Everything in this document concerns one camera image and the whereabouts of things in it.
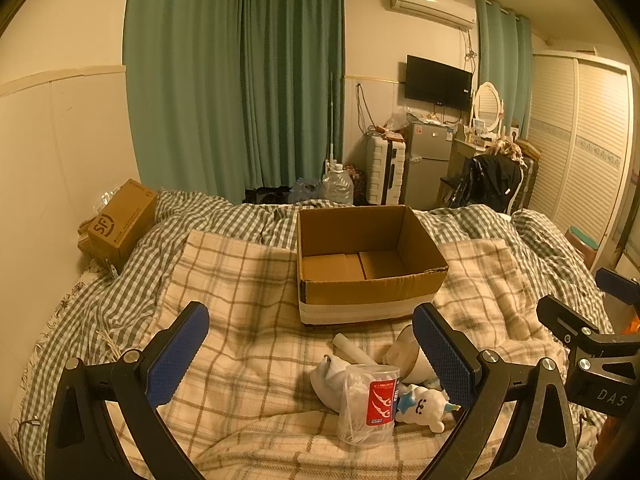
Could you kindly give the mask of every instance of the toy figurine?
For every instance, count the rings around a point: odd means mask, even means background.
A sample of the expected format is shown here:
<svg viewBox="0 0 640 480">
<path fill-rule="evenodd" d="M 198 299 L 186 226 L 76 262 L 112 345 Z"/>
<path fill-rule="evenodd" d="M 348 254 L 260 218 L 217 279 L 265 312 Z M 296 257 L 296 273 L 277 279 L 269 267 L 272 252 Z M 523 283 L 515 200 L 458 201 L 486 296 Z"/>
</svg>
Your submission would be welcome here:
<svg viewBox="0 0 640 480">
<path fill-rule="evenodd" d="M 442 417 L 447 412 L 459 410 L 457 404 L 447 402 L 445 394 L 423 386 L 414 386 L 398 400 L 396 422 L 428 426 L 433 433 L 442 433 Z"/>
</svg>

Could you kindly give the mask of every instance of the green gingham duvet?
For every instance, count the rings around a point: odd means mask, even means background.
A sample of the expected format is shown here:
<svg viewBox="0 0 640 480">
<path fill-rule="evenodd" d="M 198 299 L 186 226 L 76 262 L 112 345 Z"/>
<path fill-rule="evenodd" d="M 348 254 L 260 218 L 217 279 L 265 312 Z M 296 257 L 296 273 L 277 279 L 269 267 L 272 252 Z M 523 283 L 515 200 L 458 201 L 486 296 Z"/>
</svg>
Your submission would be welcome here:
<svg viewBox="0 0 640 480">
<path fill-rule="evenodd" d="M 137 245 L 123 274 L 112 280 L 101 273 L 91 283 L 78 286 L 73 296 L 61 303 L 48 333 L 34 350 L 11 422 L 12 445 L 31 475 L 44 478 L 50 408 L 65 361 L 78 356 L 87 364 L 109 362 L 114 354 L 137 346 L 191 230 L 293 249 L 297 210 L 327 206 L 332 205 L 311 201 L 299 206 L 233 206 L 223 198 L 200 193 L 161 191 L 157 223 Z M 553 294 L 594 322 L 601 332 L 612 332 L 602 295 L 590 273 L 545 216 L 521 210 L 509 222 L 481 205 L 417 215 L 437 244 L 477 238 L 505 240 L 529 280 L 526 293 L 533 295 L 532 300 Z M 581 414 L 588 420 L 585 424 L 593 426 L 592 431 L 583 431 L 591 437 L 583 438 L 578 446 L 578 476 L 585 478 L 593 467 L 592 436 L 604 417 L 574 407 L 574 419 Z M 20 425 L 34 416 L 41 420 L 40 426 Z"/>
</svg>

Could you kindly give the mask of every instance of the sf express box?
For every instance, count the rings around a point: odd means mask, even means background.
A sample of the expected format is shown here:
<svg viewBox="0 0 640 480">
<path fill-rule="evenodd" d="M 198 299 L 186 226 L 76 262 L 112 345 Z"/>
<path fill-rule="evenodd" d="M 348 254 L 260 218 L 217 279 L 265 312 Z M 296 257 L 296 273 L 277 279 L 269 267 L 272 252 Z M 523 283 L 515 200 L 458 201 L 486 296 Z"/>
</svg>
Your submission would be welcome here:
<svg viewBox="0 0 640 480">
<path fill-rule="evenodd" d="M 409 316 L 449 266 L 404 205 L 298 213 L 298 303 L 305 324 Z"/>
<path fill-rule="evenodd" d="M 132 178 L 89 225 L 89 252 L 118 273 L 156 220 L 158 194 Z"/>
</svg>

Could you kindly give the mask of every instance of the red label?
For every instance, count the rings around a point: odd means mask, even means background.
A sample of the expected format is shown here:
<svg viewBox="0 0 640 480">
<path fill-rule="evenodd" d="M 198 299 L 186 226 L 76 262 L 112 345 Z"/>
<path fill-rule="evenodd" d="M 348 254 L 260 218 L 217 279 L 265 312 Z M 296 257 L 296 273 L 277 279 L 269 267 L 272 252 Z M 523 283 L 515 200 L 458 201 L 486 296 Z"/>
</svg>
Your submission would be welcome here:
<svg viewBox="0 0 640 480">
<path fill-rule="evenodd" d="M 367 426 L 388 424 L 393 420 L 396 380 L 373 381 L 369 385 L 369 405 L 367 406 Z"/>
</svg>

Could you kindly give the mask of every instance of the air conditioner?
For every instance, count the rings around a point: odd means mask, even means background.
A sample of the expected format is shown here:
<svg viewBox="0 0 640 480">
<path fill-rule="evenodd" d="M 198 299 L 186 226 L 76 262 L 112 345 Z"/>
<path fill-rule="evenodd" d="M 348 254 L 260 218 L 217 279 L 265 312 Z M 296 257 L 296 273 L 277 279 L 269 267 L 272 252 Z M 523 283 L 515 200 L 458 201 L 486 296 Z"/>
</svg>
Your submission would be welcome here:
<svg viewBox="0 0 640 480">
<path fill-rule="evenodd" d="M 476 24 L 476 10 L 455 0 L 391 0 L 391 7 L 426 18 L 438 18 L 464 30 Z"/>
</svg>

